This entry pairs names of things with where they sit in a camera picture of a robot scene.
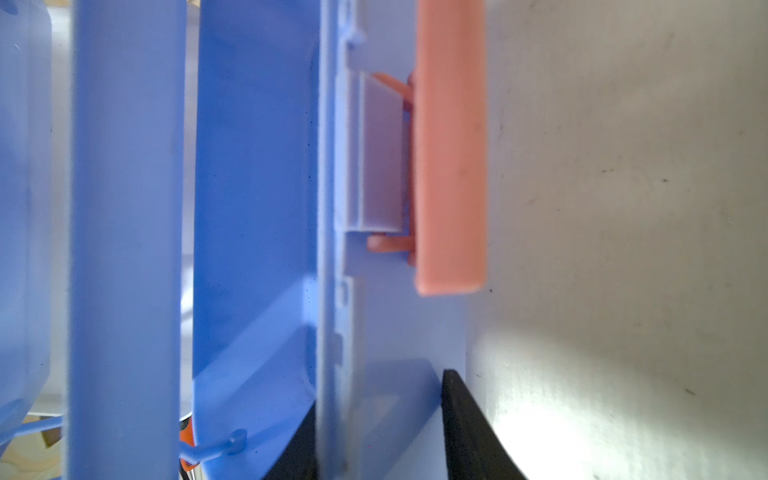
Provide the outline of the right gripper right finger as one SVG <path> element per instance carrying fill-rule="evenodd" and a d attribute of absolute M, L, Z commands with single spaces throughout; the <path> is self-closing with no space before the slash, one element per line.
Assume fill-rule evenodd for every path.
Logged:
<path fill-rule="evenodd" d="M 441 408 L 450 480 L 527 479 L 504 449 L 456 370 L 443 372 Z"/>

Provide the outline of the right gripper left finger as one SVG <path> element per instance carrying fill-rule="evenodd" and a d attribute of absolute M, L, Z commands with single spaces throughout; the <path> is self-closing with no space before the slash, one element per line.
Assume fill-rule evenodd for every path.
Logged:
<path fill-rule="evenodd" d="M 295 434 L 264 480 L 317 480 L 316 405 L 307 412 Z"/>

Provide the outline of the white and blue tool box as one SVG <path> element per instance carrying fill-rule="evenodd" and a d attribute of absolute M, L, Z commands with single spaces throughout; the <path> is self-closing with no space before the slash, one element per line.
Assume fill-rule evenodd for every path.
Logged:
<path fill-rule="evenodd" d="M 1 5 L 1 441 L 67 479 L 449 479 L 441 408 L 487 266 L 481 1 L 206 1 L 182 250 L 183 1 Z"/>

